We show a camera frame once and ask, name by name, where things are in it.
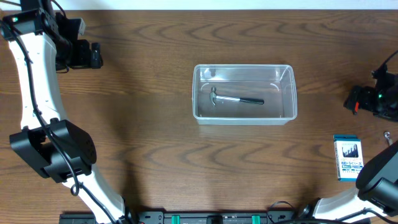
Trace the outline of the small claw hammer black handle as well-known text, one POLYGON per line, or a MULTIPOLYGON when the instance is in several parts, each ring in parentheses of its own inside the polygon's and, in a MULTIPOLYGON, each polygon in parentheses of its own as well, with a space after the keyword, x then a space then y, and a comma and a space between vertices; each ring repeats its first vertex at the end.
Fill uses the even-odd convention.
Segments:
POLYGON ((262 99, 255 99, 255 98, 239 98, 234 96, 223 96, 218 95, 216 93, 216 87, 213 86, 210 92, 210 101, 213 106, 216 106, 217 101, 232 101, 232 102, 242 102, 242 103, 250 103, 255 105, 263 105, 264 100, 262 99))

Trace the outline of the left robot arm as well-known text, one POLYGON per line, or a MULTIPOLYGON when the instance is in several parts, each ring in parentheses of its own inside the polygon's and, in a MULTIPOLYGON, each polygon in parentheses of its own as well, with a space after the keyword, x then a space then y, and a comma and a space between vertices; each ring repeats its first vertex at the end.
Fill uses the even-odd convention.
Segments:
POLYGON ((103 66, 101 46, 83 38, 83 19, 54 11, 55 1, 25 0, 21 11, 3 17, 1 35, 8 42, 19 75, 21 130, 9 137, 13 151, 37 174, 70 189, 90 208, 95 223, 136 223, 125 200, 96 166, 91 136, 69 121, 58 75, 71 69, 103 66))

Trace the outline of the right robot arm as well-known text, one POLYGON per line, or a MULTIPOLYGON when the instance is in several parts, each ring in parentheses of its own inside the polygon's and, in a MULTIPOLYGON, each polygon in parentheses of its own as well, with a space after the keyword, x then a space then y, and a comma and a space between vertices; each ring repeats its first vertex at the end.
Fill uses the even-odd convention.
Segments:
MULTIPOLYGON (((344 107, 357 114, 370 111, 374 116, 397 121, 397 75, 373 71, 374 87, 354 86, 344 107)), ((397 215, 397 142, 387 140, 388 147, 368 161, 360 170, 356 186, 334 197, 320 198, 307 205, 299 215, 307 220, 360 222, 372 216, 397 215)))

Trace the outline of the clear plastic container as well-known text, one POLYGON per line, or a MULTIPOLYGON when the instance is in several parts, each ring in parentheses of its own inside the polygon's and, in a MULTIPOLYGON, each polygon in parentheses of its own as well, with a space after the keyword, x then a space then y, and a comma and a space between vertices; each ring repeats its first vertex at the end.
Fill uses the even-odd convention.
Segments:
POLYGON ((285 125, 298 115, 294 70, 290 65, 196 65, 192 111, 202 125, 285 125))

